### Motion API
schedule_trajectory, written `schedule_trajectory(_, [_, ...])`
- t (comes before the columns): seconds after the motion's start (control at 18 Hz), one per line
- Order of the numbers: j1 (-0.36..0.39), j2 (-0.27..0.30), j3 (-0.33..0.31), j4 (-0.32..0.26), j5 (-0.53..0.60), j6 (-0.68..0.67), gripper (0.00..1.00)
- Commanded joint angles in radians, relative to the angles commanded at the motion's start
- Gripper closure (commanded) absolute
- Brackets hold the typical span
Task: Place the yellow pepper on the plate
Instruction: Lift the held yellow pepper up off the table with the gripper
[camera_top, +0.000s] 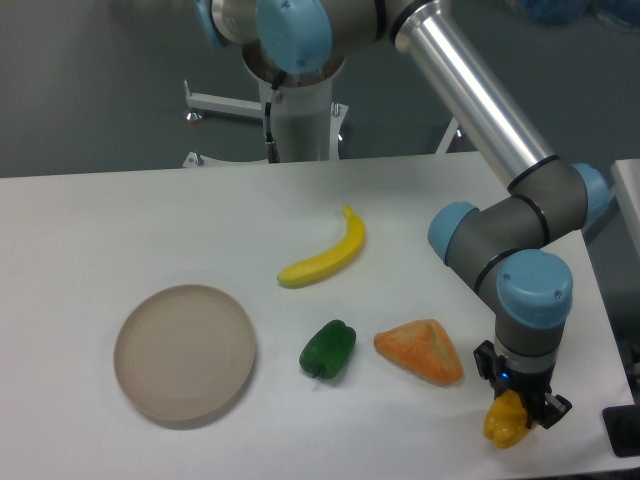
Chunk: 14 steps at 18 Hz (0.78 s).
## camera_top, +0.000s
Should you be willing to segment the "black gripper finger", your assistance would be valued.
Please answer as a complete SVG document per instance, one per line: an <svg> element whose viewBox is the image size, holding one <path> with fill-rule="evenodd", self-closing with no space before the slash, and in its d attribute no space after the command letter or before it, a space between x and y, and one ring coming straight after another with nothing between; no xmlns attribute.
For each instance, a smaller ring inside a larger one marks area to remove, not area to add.
<svg viewBox="0 0 640 480"><path fill-rule="evenodd" d="M505 357L496 352L494 344L483 341L474 351L474 360L479 376L489 382L494 398L499 398L505 392Z"/></svg>
<svg viewBox="0 0 640 480"><path fill-rule="evenodd" d="M526 411L527 429L537 425L549 429L572 409L572 403L568 399L551 392L521 393L519 397Z"/></svg>

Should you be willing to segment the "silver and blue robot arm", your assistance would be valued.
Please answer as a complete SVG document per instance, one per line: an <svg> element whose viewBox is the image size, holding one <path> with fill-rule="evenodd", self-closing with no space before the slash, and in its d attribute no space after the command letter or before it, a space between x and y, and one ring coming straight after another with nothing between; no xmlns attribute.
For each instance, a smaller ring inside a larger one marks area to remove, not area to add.
<svg viewBox="0 0 640 480"><path fill-rule="evenodd" d="M559 160L445 1L198 1L194 10L208 43L239 45L260 81L272 163L330 158L329 88L348 54L388 38L415 62L508 191L486 210L453 203L428 230L441 260L495 313L494 339L474 353L478 372L497 396L519 396L529 426L555 425L571 407L550 383L573 279L544 247L604 212L600 173Z"/></svg>

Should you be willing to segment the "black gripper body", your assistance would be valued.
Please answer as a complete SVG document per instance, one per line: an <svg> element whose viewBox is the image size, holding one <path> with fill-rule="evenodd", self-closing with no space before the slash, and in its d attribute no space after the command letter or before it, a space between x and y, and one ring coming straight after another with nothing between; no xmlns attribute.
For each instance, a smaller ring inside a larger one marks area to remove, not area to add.
<svg viewBox="0 0 640 480"><path fill-rule="evenodd" d="M551 379L556 365L556 351L542 356L523 356L506 347L496 347L494 397L507 390L526 398L544 399L551 392Z"/></svg>

